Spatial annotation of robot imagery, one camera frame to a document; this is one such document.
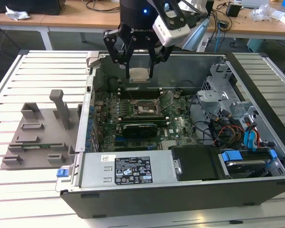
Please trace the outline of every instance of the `warning label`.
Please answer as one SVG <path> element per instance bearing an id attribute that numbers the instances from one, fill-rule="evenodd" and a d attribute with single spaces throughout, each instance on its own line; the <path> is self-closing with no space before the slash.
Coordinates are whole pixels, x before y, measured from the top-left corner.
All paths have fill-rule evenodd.
<path id="1" fill-rule="evenodd" d="M 115 184 L 153 183 L 150 157 L 115 158 Z"/>

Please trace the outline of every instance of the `metal bracket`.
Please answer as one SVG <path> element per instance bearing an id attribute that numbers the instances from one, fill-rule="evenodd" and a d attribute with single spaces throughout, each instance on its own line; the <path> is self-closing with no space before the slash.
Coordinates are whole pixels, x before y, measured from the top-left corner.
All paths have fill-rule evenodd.
<path id="1" fill-rule="evenodd" d="M 87 67 L 94 67 L 100 63 L 99 51 L 89 51 L 86 56 Z"/>

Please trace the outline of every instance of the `electronic component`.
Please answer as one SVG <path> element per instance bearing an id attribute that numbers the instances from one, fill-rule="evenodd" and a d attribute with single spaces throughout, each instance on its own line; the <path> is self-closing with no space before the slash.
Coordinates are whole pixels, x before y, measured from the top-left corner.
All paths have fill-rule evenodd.
<path id="1" fill-rule="evenodd" d="M 227 6 L 226 14 L 229 17 L 235 17 L 236 18 L 238 16 L 238 13 L 241 10 L 241 8 L 242 8 L 242 5 L 230 3 Z"/>
<path id="2" fill-rule="evenodd" d="M 169 149 L 169 147 L 175 146 L 175 145 L 177 145 L 176 140 L 165 140 L 161 142 L 161 147 L 163 150 L 167 150 Z"/>
<path id="3" fill-rule="evenodd" d="M 219 24 L 221 29 L 227 29 L 228 25 L 229 25 L 229 22 L 225 21 L 225 20 L 219 20 L 218 24 Z"/>
<path id="4" fill-rule="evenodd" d="M 127 124 L 123 126 L 122 135 L 125 138 L 149 139 L 157 136 L 155 124 Z"/>

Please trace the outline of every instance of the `connector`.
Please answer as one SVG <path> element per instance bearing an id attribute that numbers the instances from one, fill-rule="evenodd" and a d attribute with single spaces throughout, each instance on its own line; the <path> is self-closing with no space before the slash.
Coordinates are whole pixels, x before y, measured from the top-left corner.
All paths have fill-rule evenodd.
<path id="1" fill-rule="evenodd" d="M 227 29 L 229 26 L 229 22 L 225 20 L 219 20 L 218 25 L 221 29 Z"/>
<path id="2" fill-rule="evenodd" d="M 230 118 L 230 117 L 231 117 L 230 112 L 228 112 L 226 109 L 223 109 L 223 110 L 222 110 L 222 115 L 223 115 L 223 117 L 225 117 L 225 118 Z"/>
<path id="3" fill-rule="evenodd" d="M 219 117 L 217 115 L 212 114 L 212 113 L 209 113 L 209 117 L 213 121 L 218 121 L 219 120 Z"/>

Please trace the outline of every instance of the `robotic arm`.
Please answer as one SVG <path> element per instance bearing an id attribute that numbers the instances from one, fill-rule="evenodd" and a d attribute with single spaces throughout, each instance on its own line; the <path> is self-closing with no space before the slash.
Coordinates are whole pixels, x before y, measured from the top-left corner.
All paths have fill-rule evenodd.
<path id="1" fill-rule="evenodd" d="M 207 0 L 194 1 L 205 7 Z M 147 72 L 152 78 L 154 65 L 166 62 L 174 45 L 183 41 L 201 18 L 207 17 L 206 11 L 197 8 L 200 4 L 195 7 L 186 0 L 181 3 L 183 8 L 189 6 L 194 11 L 181 10 L 177 0 L 120 0 L 119 28 L 105 31 L 104 43 L 113 62 L 125 66 L 126 78 L 131 77 L 129 62 L 135 49 L 148 50 L 150 68 Z M 117 36 L 125 44 L 123 53 L 115 48 Z"/>

